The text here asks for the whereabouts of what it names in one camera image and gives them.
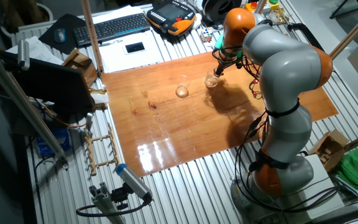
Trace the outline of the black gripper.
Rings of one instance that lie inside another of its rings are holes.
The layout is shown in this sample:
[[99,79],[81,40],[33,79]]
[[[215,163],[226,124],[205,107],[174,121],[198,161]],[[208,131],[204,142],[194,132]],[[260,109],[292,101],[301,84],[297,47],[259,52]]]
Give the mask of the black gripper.
[[214,68],[214,75],[216,77],[220,77],[224,75],[224,69],[227,67],[227,62],[224,58],[221,58],[220,56],[218,56],[217,61],[218,66]]

